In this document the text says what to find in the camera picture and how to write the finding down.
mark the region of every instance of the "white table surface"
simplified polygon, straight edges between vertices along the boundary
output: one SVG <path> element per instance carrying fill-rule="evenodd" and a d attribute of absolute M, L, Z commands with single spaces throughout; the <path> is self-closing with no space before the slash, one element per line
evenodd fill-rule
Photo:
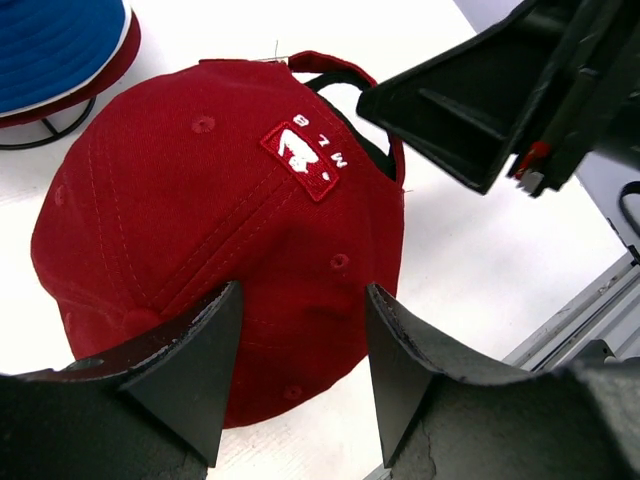
<path fill-rule="evenodd" d="M 361 0 L 131 4 L 143 30 L 141 50 L 127 75 L 99 97 L 97 109 L 154 75 L 207 57 L 271 57 L 276 43 L 278 55 L 315 49 L 355 61 L 383 80 L 473 34 L 450 0 L 394 0 L 375 8 Z M 356 91 L 328 92 L 353 119 Z M 384 146 L 380 131 L 355 123 Z M 0 143 L 38 132 L 38 126 L 6 129 Z M 0 152 L 0 372 L 62 368 L 73 360 L 55 304 L 35 277 L 29 240 L 43 195 L 76 136 L 35 150 Z M 501 179 L 480 197 L 408 152 L 405 188 L 399 299 L 494 358 L 506 356 L 623 253 L 577 181 L 532 200 Z M 363 361 L 296 410 L 225 431 L 219 466 L 209 478 L 361 480 L 380 461 Z"/>

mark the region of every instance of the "red baseball cap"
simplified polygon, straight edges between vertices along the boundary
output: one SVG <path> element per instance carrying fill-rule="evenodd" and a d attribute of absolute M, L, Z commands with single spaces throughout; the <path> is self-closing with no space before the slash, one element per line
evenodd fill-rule
<path fill-rule="evenodd" d="M 325 74 L 302 84 L 292 72 Z M 315 52 L 205 60 L 98 114 L 32 238 L 76 358 L 231 280 L 245 306 L 226 428 L 290 410 L 366 356 L 365 287 L 397 289 L 404 155 L 396 139 L 377 149 L 316 93 L 335 82 L 374 84 Z"/>

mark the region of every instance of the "cap strap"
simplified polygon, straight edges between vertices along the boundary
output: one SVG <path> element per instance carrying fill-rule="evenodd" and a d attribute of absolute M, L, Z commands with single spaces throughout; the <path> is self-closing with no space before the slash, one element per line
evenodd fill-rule
<path fill-rule="evenodd" d="M 292 55 L 287 60 L 292 72 L 324 74 L 307 82 L 307 86 L 316 91 L 334 83 L 349 83 L 360 90 L 366 90 L 378 84 L 359 66 L 331 55 L 308 50 Z M 405 176 L 402 140 L 392 135 L 388 135 L 388 138 L 390 155 L 396 164 L 396 182 L 402 185 Z"/>

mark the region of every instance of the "baseball cap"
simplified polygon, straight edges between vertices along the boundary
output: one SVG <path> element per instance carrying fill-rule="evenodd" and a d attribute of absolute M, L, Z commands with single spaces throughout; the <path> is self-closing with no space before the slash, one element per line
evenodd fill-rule
<path fill-rule="evenodd" d="M 303 84 L 293 72 L 324 74 Z M 300 405 L 366 356 L 365 288 L 397 289 L 404 155 L 395 138 L 382 152 L 316 93 L 332 83 L 375 82 L 317 52 L 204 60 L 96 116 L 31 245 L 76 358 L 228 281 L 242 284 L 244 309 L 225 428 Z"/>
<path fill-rule="evenodd" d="M 0 128 L 98 95 L 139 46 L 140 25 L 123 0 L 0 0 Z"/>

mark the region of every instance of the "embroidered patch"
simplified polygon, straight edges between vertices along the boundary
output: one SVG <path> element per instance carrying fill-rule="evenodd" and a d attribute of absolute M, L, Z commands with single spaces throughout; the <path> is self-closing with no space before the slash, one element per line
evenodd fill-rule
<path fill-rule="evenodd" d="M 338 183 L 334 161 L 301 129 L 282 122 L 260 144 L 284 165 L 315 202 L 321 201 Z"/>

